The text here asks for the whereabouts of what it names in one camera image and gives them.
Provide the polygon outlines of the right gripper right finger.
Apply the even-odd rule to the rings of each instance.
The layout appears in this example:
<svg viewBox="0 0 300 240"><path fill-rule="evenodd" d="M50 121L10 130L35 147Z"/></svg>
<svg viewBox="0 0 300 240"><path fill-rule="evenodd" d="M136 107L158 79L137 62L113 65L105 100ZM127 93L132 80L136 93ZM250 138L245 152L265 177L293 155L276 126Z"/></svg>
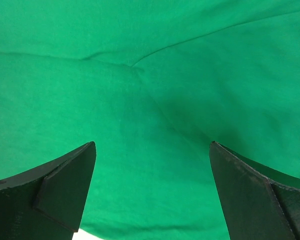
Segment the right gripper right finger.
<svg viewBox="0 0 300 240"><path fill-rule="evenodd" d="M300 178L213 141L211 170L232 240L300 240Z"/></svg>

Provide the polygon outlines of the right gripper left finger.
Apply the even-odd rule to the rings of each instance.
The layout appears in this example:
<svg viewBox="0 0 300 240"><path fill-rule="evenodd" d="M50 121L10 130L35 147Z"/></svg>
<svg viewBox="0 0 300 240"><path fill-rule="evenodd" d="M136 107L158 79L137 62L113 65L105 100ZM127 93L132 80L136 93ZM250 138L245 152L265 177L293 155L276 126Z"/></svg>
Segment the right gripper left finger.
<svg viewBox="0 0 300 240"><path fill-rule="evenodd" d="M79 231L96 163L88 142L0 180L0 240L71 240Z"/></svg>

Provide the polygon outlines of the green t shirt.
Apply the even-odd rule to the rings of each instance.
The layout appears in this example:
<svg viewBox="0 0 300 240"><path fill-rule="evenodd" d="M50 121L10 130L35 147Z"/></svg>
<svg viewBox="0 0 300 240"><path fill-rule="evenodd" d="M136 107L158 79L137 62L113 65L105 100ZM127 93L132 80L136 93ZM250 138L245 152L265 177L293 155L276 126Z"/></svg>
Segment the green t shirt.
<svg viewBox="0 0 300 240"><path fill-rule="evenodd" d="M300 178L300 0L0 0L0 179L90 141L82 229L227 240L211 142Z"/></svg>

